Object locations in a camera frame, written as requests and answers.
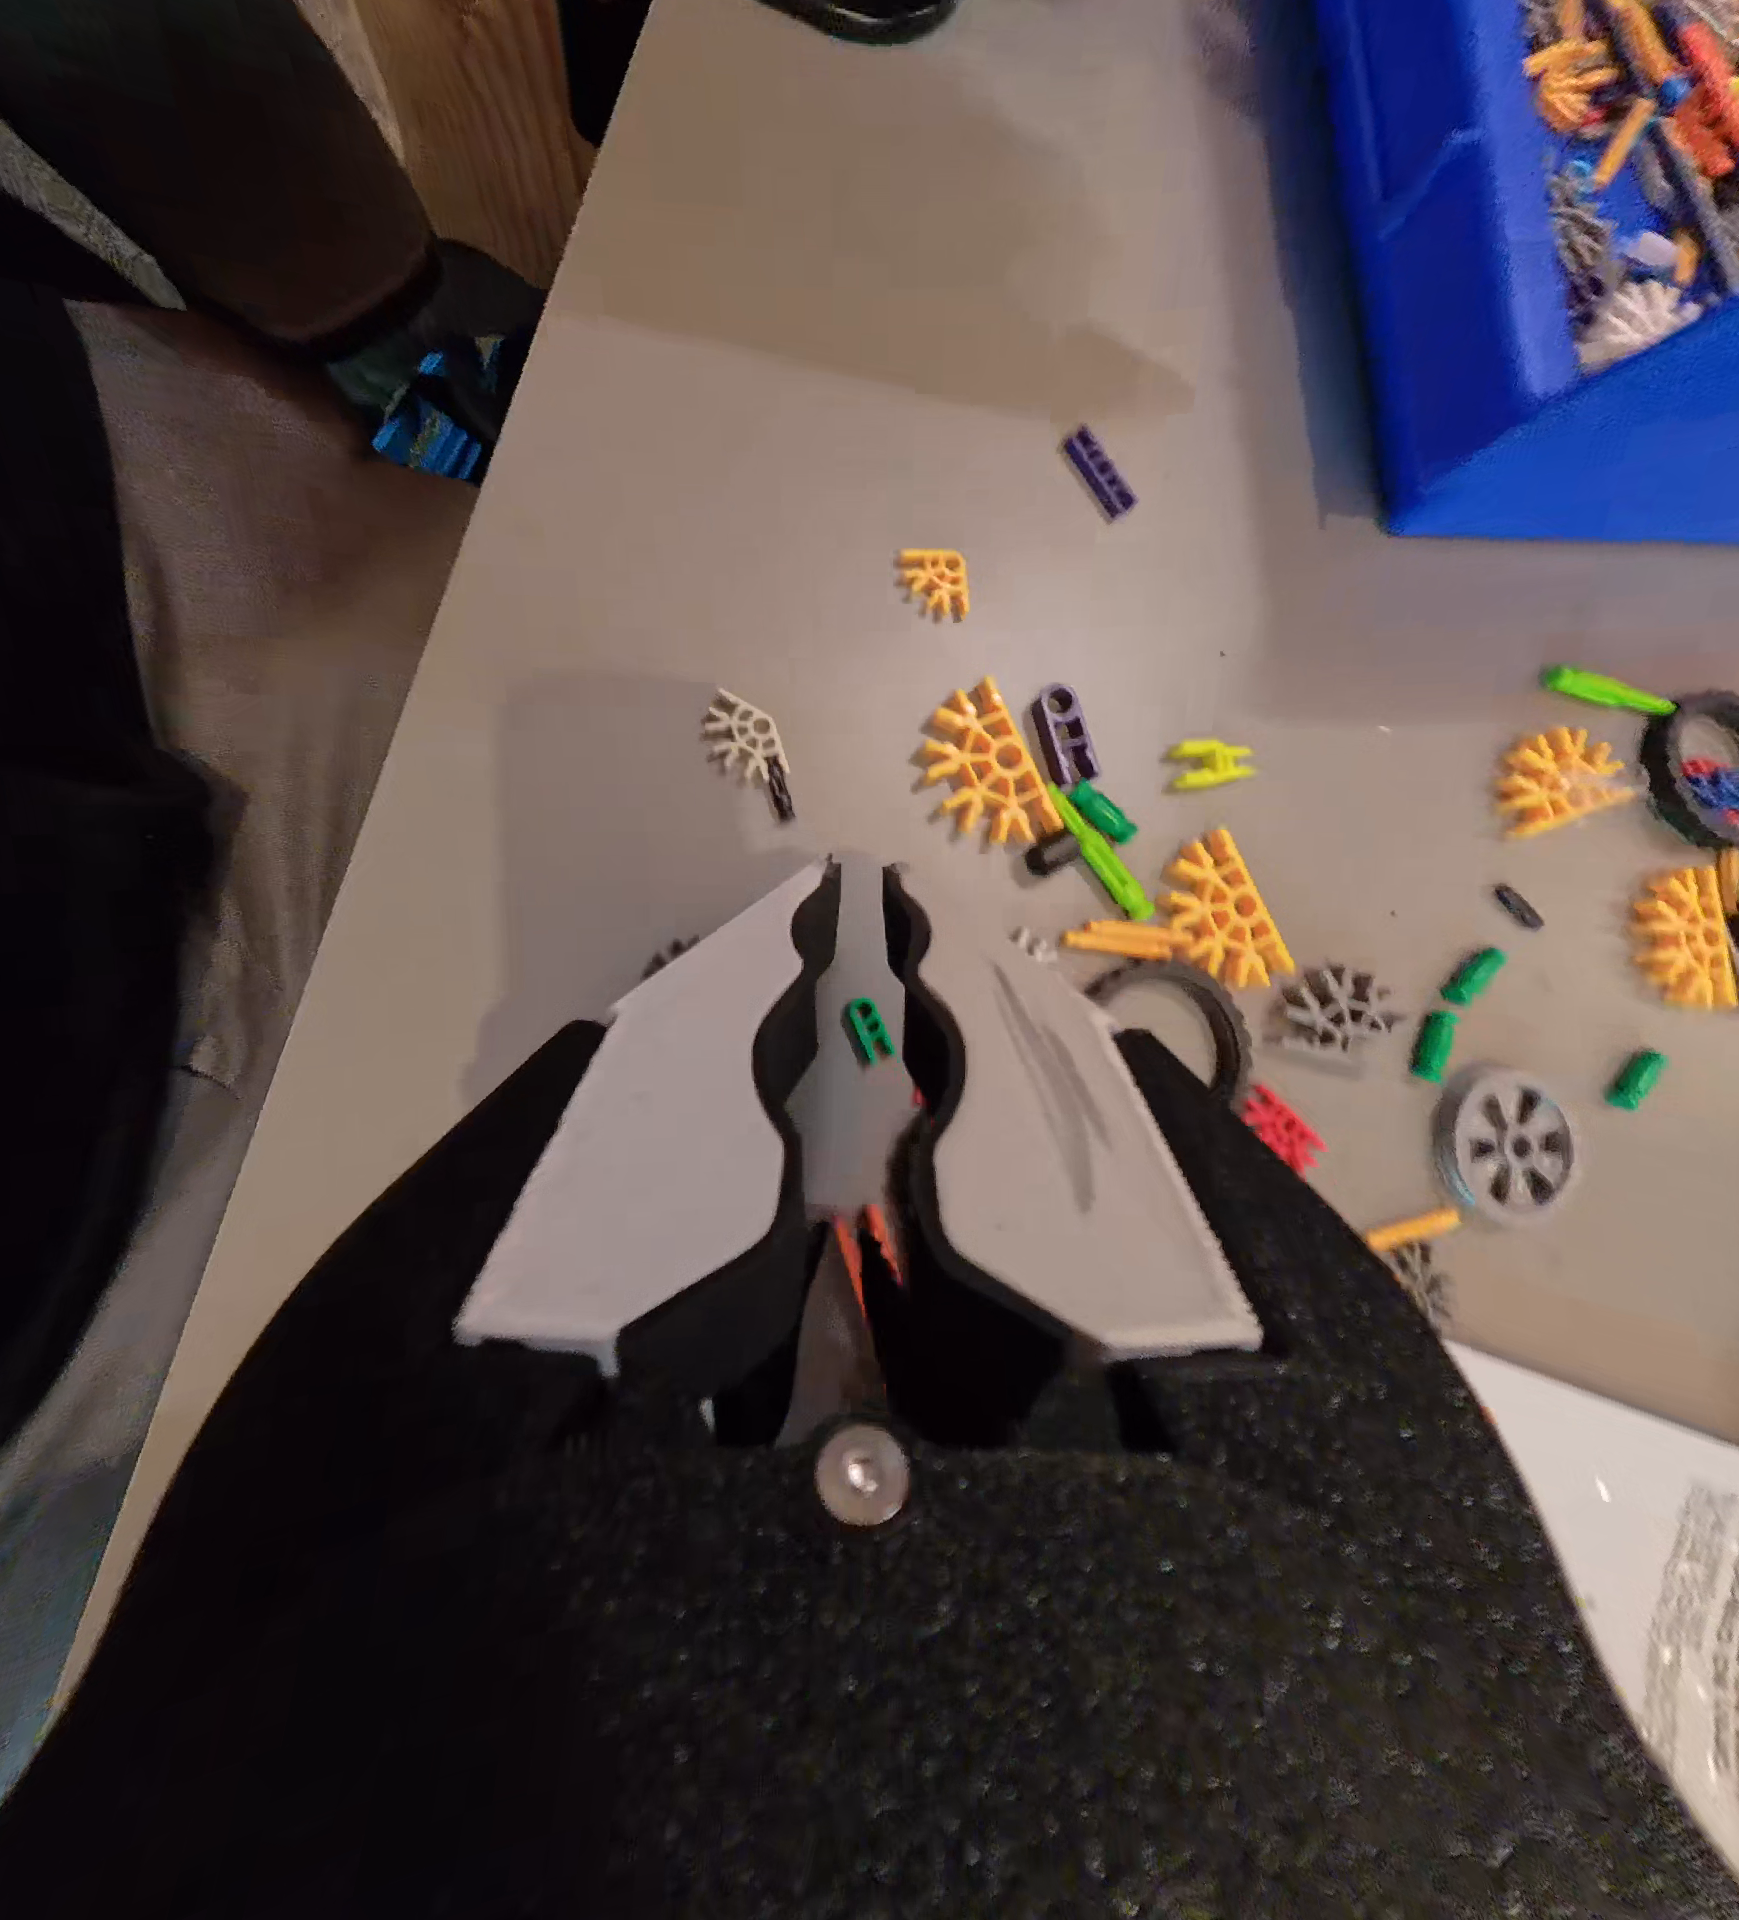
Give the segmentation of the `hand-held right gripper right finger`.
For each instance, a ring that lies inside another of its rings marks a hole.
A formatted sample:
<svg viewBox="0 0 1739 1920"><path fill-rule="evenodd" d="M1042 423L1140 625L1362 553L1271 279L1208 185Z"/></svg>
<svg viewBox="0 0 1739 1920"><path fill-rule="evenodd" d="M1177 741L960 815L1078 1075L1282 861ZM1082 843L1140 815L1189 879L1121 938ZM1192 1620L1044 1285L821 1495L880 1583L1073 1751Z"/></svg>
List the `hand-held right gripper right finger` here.
<svg viewBox="0 0 1739 1920"><path fill-rule="evenodd" d="M928 875L891 864L881 882L929 1252L1105 1361L1255 1353L1259 1323L1107 1011Z"/></svg>

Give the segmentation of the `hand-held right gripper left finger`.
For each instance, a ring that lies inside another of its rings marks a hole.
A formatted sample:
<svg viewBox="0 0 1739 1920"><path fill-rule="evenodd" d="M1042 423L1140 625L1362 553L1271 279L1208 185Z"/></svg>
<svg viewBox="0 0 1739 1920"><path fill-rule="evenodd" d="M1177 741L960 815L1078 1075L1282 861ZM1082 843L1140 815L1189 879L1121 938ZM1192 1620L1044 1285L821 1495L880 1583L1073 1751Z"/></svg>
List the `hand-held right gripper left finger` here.
<svg viewBox="0 0 1739 1920"><path fill-rule="evenodd" d="M456 1313L616 1373L630 1344L743 1373L799 1306L789 1101L819 1056L839 868L815 859L616 997Z"/></svg>

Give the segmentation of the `blue plastic bin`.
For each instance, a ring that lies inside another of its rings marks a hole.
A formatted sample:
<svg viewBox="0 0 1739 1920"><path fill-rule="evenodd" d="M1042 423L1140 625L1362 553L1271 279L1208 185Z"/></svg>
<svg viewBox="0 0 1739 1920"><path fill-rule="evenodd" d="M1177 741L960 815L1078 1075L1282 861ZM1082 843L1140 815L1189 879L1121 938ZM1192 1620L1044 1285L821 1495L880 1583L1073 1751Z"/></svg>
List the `blue plastic bin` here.
<svg viewBox="0 0 1739 1920"><path fill-rule="evenodd" d="M1294 3L1330 121L1384 527L1739 545L1739 301L1598 372L1569 331L1510 1Z"/></svg>

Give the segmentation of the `pile of toy building pieces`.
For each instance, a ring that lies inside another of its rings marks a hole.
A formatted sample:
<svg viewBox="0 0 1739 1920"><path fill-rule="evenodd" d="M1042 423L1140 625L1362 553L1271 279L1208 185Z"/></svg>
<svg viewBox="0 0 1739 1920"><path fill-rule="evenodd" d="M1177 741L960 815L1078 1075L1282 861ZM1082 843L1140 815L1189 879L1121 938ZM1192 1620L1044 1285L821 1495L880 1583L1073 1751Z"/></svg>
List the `pile of toy building pieces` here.
<svg viewBox="0 0 1739 1920"><path fill-rule="evenodd" d="M1739 301L1739 1L1525 1L1583 375Z"/></svg>

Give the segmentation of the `red fan connector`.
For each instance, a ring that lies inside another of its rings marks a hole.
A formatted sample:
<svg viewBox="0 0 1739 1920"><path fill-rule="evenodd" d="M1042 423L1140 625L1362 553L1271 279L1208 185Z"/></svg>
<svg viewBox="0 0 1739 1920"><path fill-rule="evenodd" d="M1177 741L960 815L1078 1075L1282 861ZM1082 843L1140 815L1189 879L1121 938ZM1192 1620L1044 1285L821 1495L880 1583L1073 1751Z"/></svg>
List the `red fan connector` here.
<svg viewBox="0 0 1739 1920"><path fill-rule="evenodd" d="M1243 1091L1240 1120L1300 1179L1309 1179L1328 1153L1327 1138L1264 1080L1251 1081Z"/></svg>

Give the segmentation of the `black rubber tire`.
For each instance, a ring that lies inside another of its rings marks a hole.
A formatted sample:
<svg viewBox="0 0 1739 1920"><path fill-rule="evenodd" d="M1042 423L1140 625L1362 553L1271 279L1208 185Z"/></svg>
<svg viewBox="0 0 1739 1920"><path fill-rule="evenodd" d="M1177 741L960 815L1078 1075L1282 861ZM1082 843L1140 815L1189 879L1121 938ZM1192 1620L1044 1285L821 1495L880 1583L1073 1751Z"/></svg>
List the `black rubber tire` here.
<svg viewBox="0 0 1739 1920"><path fill-rule="evenodd" d="M1673 715L1648 717L1640 739L1640 764L1661 821L1694 847L1739 849L1739 830L1712 814L1696 814L1690 803L1678 776L1678 764L1690 755L1739 764L1739 693L1681 696Z"/></svg>
<svg viewBox="0 0 1739 1920"><path fill-rule="evenodd" d="M1192 1004L1211 1041L1214 1078L1208 1086L1240 1115L1249 1090L1253 1048L1232 992L1209 971L1171 957L1125 957L1092 977L1082 992L1089 1002L1110 1006L1123 992L1142 985L1169 987Z"/></svg>

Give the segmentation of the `lime green rod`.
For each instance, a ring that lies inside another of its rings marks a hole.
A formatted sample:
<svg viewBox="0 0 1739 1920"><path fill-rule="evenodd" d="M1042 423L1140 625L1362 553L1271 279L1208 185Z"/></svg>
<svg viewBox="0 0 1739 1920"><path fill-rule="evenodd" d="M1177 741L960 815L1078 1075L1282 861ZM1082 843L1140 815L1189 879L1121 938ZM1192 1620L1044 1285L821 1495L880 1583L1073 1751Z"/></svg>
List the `lime green rod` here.
<svg viewBox="0 0 1739 1920"><path fill-rule="evenodd" d="M1676 702L1637 688L1597 669L1555 662L1540 668L1538 685L1563 700L1589 708L1622 709L1648 717L1673 715Z"/></svg>
<svg viewBox="0 0 1739 1920"><path fill-rule="evenodd" d="M1076 841L1076 852L1083 866L1094 873L1110 899L1114 899L1129 921L1147 921L1155 906L1144 888L1136 882L1115 843L1073 803L1062 789L1048 789L1048 799L1063 830Z"/></svg>

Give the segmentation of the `dark grey fan connector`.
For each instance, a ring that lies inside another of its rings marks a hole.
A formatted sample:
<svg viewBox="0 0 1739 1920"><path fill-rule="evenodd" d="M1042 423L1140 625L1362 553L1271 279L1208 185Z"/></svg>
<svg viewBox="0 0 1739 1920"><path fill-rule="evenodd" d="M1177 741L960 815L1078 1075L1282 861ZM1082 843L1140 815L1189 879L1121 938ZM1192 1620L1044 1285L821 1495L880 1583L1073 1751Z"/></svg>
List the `dark grey fan connector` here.
<svg viewBox="0 0 1739 1920"><path fill-rule="evenodd" d="M1390 985L1374 971L1325 963L1282 985L1267 1035L1309 1066L1361 1071L1400 1018Z"/></svg>

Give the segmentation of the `yellow fan connector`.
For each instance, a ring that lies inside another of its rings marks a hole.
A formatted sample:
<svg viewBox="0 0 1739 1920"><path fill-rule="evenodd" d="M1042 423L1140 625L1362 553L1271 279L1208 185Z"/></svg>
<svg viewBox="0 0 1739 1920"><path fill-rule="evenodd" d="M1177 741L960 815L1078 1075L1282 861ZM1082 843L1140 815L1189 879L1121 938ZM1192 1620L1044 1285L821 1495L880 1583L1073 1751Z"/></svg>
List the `yellow fan connector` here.
<svg viewBox="0 0 1739 1920"><path fill-rule="evenodd" d="M1718 871L1685 866L1651 875L1629 910L1631 962L1664 1004L1737 1011L1739 971Z"/></svg>
<svg viewBox="0 0 1739 1920"><path fill-rule="evenodd" d="M1490 801L1506 839L1530 839L1642 799L1642 785L1609 741L1584 727L1529 734L1499 759Z"/></svg>
<svg viewBox="0 0 1739 1920"><path fill-rule="evenodd" d="M1229 992L1296 971L1233 835L1211 828L1177 847L1164 869L1162 912L1175 957Z"/></svg>
<svg viewBox="0 0 1739 1920"><path fill-rule="evenodd" d="M960 837L1030 849L1066 830L1050 782L996 678L951 692L923 723L918 758L936 814Z"/></svg>

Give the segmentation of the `grey spoked wheel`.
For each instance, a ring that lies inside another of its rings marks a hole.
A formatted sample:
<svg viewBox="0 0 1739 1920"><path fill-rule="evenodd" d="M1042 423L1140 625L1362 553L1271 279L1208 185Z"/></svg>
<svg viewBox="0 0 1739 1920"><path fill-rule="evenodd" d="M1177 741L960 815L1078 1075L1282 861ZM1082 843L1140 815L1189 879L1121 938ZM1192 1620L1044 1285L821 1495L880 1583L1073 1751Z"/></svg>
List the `grey spoked wheel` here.
<svg viewBox="0 0 1739 1920"><path fill-rule="evenodd" d="M1581 1166L1569 1112L1520 1068L1461 1068L1432 1110L1432 1166L1452 1203L1496 1229L1546 1218Z"/></svg>

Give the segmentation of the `purple holed connector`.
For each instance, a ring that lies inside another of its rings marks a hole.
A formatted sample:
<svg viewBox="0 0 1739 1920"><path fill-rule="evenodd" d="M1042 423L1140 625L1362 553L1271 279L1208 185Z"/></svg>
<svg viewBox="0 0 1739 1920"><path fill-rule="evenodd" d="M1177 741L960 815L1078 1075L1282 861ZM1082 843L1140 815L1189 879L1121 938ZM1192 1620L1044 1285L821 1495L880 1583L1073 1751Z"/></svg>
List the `purple holed connector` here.
<svg viewBox="0 0 1739 1920"><path fill-rule="evenodd" d="M1101 776L1094 736L1070 684L1046 684L1030 708L1030 721L1044 754L1048 777L1070 789L1076 783L1094 783Z"/></svg>

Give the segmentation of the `printed toy packaging sheet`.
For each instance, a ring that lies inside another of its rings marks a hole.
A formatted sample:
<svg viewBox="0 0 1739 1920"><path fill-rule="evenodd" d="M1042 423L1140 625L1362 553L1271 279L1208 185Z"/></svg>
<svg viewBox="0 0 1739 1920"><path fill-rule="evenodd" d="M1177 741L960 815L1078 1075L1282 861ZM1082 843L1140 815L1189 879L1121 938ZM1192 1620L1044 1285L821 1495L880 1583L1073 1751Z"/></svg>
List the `printed toy packaging sheet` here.
<svg viewBox="0 0 1739 1920"><path fill-rule="evenodd" d="M1449 1353L1642 1743L1739 1878L1739 1447L1458 1342Z"/></svg>

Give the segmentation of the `blue black striped object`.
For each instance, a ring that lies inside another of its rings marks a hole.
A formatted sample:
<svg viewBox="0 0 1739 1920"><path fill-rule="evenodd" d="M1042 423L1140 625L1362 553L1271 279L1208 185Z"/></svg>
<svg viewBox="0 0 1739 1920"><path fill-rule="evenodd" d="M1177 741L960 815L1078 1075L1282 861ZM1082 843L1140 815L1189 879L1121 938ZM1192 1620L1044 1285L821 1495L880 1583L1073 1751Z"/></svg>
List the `blue black striped object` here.
<svg viewBox="0 0 1739 1920"><path fill-rule="evenodd" d="M454 339L425 352L383 412L376 454L396 467L480 484L521 379L521 335Z"/></svg>

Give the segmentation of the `purple flat block piece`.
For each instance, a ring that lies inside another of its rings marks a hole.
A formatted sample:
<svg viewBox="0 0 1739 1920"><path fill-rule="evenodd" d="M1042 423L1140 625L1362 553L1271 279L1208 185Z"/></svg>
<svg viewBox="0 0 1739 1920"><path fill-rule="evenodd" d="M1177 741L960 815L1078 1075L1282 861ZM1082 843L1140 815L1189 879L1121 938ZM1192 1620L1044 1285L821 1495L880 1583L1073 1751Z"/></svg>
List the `purple flat block piece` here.
<svg viewBox="0 0 1739 1920"><path fill-rule="evenodd" d="M1136 507L1129 480L1092 428L1076 426L1062 439L1059 450L1105 520L1120 520Z"/></svg>

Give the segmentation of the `black office chair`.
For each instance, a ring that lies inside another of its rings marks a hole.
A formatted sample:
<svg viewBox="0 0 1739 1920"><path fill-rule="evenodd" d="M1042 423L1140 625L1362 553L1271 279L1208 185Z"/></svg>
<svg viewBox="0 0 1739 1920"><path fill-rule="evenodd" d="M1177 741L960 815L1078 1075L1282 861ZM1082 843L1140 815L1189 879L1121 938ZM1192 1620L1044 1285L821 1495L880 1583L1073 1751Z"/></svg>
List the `black office chair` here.
<svg viewBox="0 0 1739 1920"><path fill-rule="evenodd" d="M400 158L290 1L144 6L144 183L124 226L187 301L340 356L434 291Z"/></svg>

